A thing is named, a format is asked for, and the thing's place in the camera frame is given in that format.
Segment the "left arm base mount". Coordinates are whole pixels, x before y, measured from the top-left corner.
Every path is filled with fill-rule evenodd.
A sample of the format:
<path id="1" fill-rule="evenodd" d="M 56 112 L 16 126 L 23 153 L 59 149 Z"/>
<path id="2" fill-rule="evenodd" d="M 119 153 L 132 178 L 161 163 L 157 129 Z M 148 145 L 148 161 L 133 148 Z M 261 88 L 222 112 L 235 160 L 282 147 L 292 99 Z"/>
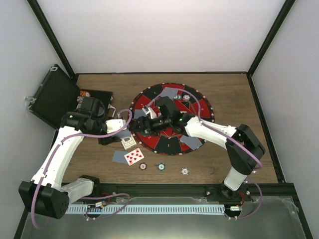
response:
<path id="1" fill-rule="evenodd" d="M 114 201 L 116 197 L 116 192 L 102 192 L 100 193 L 98 196 L 85 196 L 82 197 L 82 200 L 91 200 L 91 201 L 107 201 L 107 202 L 111 202 Z"/>

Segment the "blue patterned card deck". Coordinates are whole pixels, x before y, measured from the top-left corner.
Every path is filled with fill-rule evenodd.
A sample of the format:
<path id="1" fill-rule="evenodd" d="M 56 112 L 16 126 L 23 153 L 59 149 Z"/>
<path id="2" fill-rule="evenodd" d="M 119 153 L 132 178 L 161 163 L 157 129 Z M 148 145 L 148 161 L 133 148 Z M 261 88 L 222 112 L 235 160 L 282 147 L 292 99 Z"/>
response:
<path id="1" fill-rule="evenodd" d="M 122 139 L 131 136 L 131 132 L 129 130 L 123 130 L 115 135 L 116 137 Z"/>

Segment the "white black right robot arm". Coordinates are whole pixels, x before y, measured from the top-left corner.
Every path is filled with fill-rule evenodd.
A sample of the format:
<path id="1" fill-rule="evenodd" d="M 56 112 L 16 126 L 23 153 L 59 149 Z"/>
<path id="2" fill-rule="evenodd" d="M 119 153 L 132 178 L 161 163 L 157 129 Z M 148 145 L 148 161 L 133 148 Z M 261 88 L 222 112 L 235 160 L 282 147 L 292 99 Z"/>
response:
<path id="1" fill-rule="evenodd" d="M 170 128 L 185 136 L 197 137 L 223 147 L 228 154 L 231 169 L 225 177 L 221 194 L 228 201 L 239 195 L 239 189 L 247 177 L 261 166 L 265 148 L 245 124 L 239 127 L 224 126 L 200 118 L 199 114 L 181 112 L 172 99 L 162 97 L 156 101 L 161 115 L 150 107 L 144 107 L 145 116 L 140 116 L 130 130 L 144 136 L 155 136 Z"/>

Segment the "brown poker chip stack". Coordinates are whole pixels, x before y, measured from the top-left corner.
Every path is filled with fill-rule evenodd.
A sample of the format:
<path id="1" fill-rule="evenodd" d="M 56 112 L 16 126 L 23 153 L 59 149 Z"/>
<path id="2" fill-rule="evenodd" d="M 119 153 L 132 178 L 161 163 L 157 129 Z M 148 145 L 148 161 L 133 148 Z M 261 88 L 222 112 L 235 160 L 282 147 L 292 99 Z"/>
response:
<path id="1" fill-rule="evenodd" d="M 147 165 L 145 163 L 140 164 L 140 169 L 145 170 L 147 168 Z"/>

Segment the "blue white poker chip stack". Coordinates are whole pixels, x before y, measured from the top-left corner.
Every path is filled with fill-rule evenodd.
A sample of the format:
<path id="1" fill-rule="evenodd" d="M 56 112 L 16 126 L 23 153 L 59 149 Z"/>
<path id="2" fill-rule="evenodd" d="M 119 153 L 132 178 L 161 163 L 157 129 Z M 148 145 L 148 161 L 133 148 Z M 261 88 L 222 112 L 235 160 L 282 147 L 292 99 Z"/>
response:
<path id="1" fill-rule="evenodd" d="M 187 176 L 189 174 L 189 169 L 184 167 L 184 168 L 181 168 L 180 172 L 183 176 Z"/>

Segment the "teal poker chip stack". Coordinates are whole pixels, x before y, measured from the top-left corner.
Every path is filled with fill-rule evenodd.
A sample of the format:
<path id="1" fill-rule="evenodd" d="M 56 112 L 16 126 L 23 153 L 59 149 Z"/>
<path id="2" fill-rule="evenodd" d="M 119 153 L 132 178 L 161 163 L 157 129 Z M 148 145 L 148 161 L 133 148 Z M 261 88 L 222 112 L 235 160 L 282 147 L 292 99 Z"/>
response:
<path id="1" fill-rule="evenodd" d="M 165 164 L 163 164 L 163 163 L 158 164 L 158 170 L 164 171 L 165 170 Z"/>

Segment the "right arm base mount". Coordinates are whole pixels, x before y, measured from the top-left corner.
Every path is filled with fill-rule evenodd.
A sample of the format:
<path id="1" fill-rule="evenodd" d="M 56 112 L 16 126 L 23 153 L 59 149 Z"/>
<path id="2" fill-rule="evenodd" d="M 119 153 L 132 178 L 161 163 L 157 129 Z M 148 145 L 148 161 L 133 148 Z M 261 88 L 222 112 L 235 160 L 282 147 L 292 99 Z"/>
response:
<path id="1" fill-rule="evenodd" d="M 226 188 L 209 187 L 206 189 L 205 193 L 208 201 L 220 203 L 240 202 L 242 199 L 248 202 L 252 200 L 250 196 L 243 194 L 241 191 L 231 191 Z"/>

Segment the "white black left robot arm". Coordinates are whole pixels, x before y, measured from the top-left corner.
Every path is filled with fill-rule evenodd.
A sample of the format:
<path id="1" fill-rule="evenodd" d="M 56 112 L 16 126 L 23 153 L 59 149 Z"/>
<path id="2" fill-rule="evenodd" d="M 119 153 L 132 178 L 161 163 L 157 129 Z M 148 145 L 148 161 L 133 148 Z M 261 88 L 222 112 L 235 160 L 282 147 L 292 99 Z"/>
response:
<path id="1" fill-rule="evenodd" d="M 125 130 L 130 122 L 130 119 L 107 119 L 106 116 L 99 99 L 84 97 L 77 109 L 62 117 L 56 141 L 44 163 L 31 181 L 21 182 L 18 189 L 33 219 L 36 214 L 60 219 L 77 200 L 87 197 L 97 201 L 101 197 L 100 180 L 96 177 L 82 175 L 67 185 L 62 185 L 62 179 L 85 137 L 109 138 Z"/>

